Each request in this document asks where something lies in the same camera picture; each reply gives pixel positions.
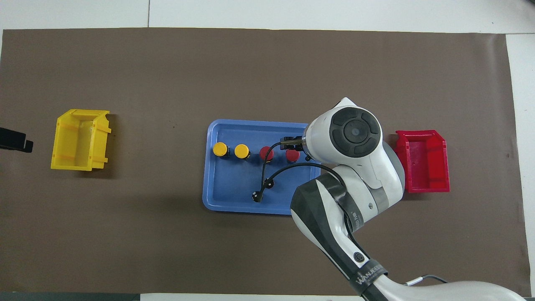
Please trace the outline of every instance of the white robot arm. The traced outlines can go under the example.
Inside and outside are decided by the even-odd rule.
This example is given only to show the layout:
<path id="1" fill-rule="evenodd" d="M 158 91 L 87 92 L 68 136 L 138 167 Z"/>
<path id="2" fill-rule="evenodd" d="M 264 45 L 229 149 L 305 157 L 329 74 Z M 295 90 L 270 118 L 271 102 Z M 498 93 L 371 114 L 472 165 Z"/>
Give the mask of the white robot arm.
<path id="1" fill-rule="evenodd" d="M 368 301 L 523 301 L 518 294 L 484 282 L 454 282 L 409 287 L 390 280 L 352 233 L 403 196 L 404 172 L 398 157 L 383 143 L 375 116 L 342 99 L 305 129 L 303 150 L 311 158 L 339 164 L 343 179 L 323 174 L 299 186 L 291 213 L 297 227 Z"/>

